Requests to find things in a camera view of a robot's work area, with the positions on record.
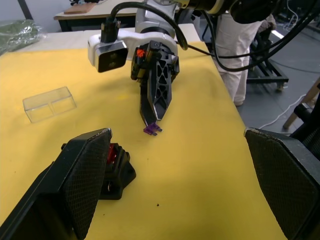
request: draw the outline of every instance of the transparent container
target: transparent container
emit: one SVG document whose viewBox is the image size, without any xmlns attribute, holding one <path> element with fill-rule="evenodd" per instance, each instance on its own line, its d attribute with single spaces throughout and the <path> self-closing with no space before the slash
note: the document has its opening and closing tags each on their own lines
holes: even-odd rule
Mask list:
<svg viewBox="0 0 320 240">
<path fill-rule="evenodd" d="M 31 123 L 68 112 L 77 107 L 69 89 L 64 86 L 25 98 L 23 107 Z"/>
</svg>

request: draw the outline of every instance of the white pants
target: white pants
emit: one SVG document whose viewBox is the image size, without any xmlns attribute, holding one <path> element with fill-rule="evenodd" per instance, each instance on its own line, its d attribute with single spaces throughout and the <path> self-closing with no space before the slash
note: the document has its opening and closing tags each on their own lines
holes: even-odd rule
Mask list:
<svg viewBox="0 0 320 240">
<path fill-rule="evenodd" d="M 250 52 L 250 44 L 254 40 L 260 21 L 250 24 L 240 24 L 233 20 L 230 14 L 219 16 L 216 33 L 216 50 L 220 56 L 242 55 Z M 250 57 L 221 59 L 220 62 L 231 69 L 241 68 L 249 64 Z M 246 98 L 248 70 L 229 72 L 215 65 L 234 102 L 242 102 Z"/>
</svg>

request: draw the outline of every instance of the yellow mat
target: yellow mat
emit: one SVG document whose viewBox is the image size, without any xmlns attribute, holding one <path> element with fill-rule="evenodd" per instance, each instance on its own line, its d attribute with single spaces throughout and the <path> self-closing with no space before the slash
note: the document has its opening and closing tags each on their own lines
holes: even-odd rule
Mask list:
<svg viewBox="0 0 320 240">
<path fill-rule="evenodd" d="M 99 74 L 86 49 L 0 57 L 0 223 L 63 143 L 111 128 L 137 177 L 121 200 L 98 202 L 86 239 L 284 240 L 260 190 L 245 126 L 212 59 L 192 49 L 180 49 L 179 57 L 157 137 L 143 133 L 130 62 Z M 77 108 L 30 123 L 22 100 L 63 86 Z"/>
</svg>

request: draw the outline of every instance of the purple object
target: purple object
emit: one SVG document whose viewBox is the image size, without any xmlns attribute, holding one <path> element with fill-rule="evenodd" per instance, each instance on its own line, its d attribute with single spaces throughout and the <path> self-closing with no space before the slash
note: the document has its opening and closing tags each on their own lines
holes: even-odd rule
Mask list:
<svg viewBox="0 0 320 240">
<path fill-rule="evenodd" d="M 162 129 L 154 122 L 154 123 L 150 124 L 149 126 L 147 126 L 145 129 L 143 129 L 143 131 L 146 134 L 157 136 L 158 134 L 156 132 L 157 131 L 162 132 Z"/>
</svg>

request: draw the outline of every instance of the wall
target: wall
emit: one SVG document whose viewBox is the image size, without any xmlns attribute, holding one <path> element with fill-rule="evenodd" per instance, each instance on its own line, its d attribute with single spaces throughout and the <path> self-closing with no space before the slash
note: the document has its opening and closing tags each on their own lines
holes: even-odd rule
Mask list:
<svg viewBox="0 0 320 240">
<path fill-rule="evenodd" d="M 18 0 L 0 0 L 0 21 L 26 19 Z"/>
<path fill-rule="evenodd" d="M 71 7 L 69 0 L 25 0 L 25 2 L 34 21 L 48 33 L 61 31 L 59 22 L 54 20 L 54 16 Z"/>
</svg>

